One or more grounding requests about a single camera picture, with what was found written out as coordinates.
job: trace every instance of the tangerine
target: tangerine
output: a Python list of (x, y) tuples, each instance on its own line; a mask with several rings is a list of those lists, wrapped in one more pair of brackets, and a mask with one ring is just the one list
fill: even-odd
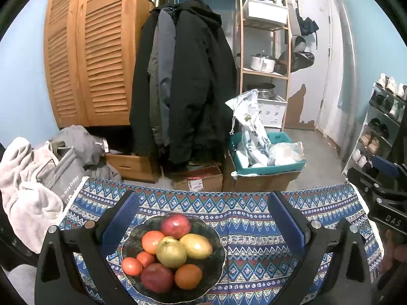
[(143, 270), (143, 265), (136, 258), (127, 257), (122, 260), (122, 269), (127, 275), (136, 276)]
[(149, 231), (144, 234), (141, 239), (141, 245), (145, 251), (150, 254), (155, 254), (158, 242), (164, 238), (164, 234), (160, 231)]
[(147, 267), (155, 262), (155, 257), (146, 251), (140, 252), (136, 259), (140, 260), (143, 267)]
[(202, 280), (202, 270), (193, 264), (186, 264), (177, 269), (174, 276), (176, 285), (184, 290), (192, 290)]

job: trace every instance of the white door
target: white door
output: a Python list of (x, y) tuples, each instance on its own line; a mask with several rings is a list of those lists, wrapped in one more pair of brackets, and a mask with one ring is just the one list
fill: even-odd
[(311, 67), (290, 74), (288, 89), (288, 107), (285, 121), (286, 128), (314, 130), (319, 117), (324, 97), (326, 76), (329, 63), (330, 19), (328, 0), (298, 0), (300, 16), (314, 20), (319, 30), (318, 49), (315, 33), (305, 36), (306, 52), (315, 56)]

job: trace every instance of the dark woven bowl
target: dark woven bowl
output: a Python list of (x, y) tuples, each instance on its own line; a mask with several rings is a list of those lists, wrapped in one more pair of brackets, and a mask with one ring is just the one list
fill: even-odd
[[(141, 246), (141, 239), (145, 233), (149, 231), (159, 231), (161, 222), (167, 216), (152, 216), (147, 219), (143, 224), (140, 224), (132, 230), (130, 236), (123, 244), (122, 255), (123, 259), (126, 257), (135, 258), (137, 254), (144, 251)], [(132, 283), (134, 289), (140, 292), (142, 295), (152, 298), (153, 300), (163, 304), (177, 304), (180, 302), (194, 301), (203, 295), (205, 295), (215, 284), (217, 284), (222, 276), (223, 267), (225, 265), (225, 249), (221, 243), (219, 234), (210, 226), (205, 224), (201, 219), (187, 216), (191, 222), (190, 233), (199, 234), (206, 237), (212, 245), (212, 254), (204, 260), (197, 260), (188, 258), (186, 264), (194, 264), (202, 270), (202, 280), (198, 286), (193, 290), (182, 290), (174, 283), (172, 289), (165, 294), (156, 294), (150, 290), (147, 290), (140, 280), (140, 275), (132, 277), (126, 274), (126, 277)]]

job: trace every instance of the white storage box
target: white storage box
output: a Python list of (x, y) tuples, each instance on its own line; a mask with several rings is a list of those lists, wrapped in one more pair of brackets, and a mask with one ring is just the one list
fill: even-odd
[(245, 20), (264, 21), (280, 26), (287, 24), (288, 7), (272, 1), (246, 0), (243, 6)]
[(257, 102), (263, 126), (281, 128), (287, 102), (278, 95), (274, 99), (257, 99)]

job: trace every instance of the wooden wardrobe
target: wooden wardrobe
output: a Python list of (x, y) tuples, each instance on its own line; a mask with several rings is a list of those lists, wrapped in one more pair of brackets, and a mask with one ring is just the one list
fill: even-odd
[(136, 45), (150, 0), (49, 0), (48, 92), (58, 127), (129, 125)]

